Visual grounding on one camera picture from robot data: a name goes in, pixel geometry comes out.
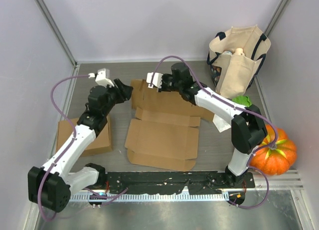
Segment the brown cardboard sheet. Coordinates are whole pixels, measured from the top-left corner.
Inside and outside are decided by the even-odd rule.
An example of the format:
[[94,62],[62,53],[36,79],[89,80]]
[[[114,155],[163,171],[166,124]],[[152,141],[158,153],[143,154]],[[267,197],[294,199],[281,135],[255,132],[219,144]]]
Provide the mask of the brown cardboard sheet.
[[145,80],[131,81],[131,120],[125,141],[130,163],[175,171],[189,171],[198,154],[201,120],[214,114],[184,101],[177,92],[158,92]]

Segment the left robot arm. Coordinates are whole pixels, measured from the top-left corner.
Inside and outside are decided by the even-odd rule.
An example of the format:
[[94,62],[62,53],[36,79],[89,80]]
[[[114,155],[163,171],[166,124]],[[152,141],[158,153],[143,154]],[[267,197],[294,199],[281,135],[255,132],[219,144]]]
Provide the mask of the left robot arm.
[[94,142],[107,125],[107,116],[116,104],[130,100],[133,87],[119,79],[106,81],[91,88],[86,109],[74,125],[70,137],[55,155],[40,168],[32,167],[27,175],[28,198],[39,210],[47,208],[59,213],[70,197],[92,186],[102,189],[106,183],[104,167],[89,163],[81,171],[70,174],[84,150]]

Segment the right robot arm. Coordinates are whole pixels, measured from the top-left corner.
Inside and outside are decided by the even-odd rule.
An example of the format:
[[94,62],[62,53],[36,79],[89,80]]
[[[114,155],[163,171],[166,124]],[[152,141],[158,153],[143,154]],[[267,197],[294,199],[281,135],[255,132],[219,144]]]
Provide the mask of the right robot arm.
[[188,66],[179,62],[171,66],[170,74],[148,73],[147,83],[159,92],[178,92],[185,101],[216,114],[231,126],[234,152],[225,168],[225,182],[235,188],[243,182],[253,151],[267,135],[260,109],[255,105],[246,107],[236,104],[216,94],[190,73]]

